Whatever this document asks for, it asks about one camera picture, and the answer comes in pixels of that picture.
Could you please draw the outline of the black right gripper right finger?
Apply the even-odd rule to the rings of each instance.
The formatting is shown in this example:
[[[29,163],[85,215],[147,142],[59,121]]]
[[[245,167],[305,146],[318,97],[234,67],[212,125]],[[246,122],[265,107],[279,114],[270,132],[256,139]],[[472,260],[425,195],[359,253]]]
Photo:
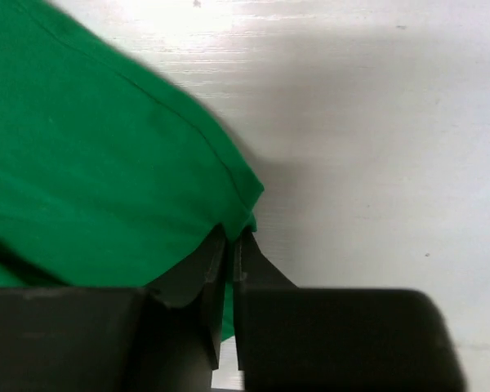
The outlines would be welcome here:
[[[234,328],[248,391],[463,391],[443,316],[408,289],[300,288],[250,231],[233,246]]]

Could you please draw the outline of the green t shirt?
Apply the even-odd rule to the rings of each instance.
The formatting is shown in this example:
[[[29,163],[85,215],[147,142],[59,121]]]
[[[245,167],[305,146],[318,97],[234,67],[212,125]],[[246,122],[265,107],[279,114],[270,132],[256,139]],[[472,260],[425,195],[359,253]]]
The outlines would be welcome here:
[[[0,1],[0,287],[141,287],[263,185],[191,96],[44,1]]]

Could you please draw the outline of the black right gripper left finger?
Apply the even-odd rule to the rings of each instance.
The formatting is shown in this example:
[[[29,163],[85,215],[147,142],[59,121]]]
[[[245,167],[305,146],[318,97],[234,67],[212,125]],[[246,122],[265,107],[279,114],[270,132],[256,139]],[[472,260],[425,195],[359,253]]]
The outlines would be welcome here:
[[[0,391],[208,391],[225,236],[143,287],[0,287]]]

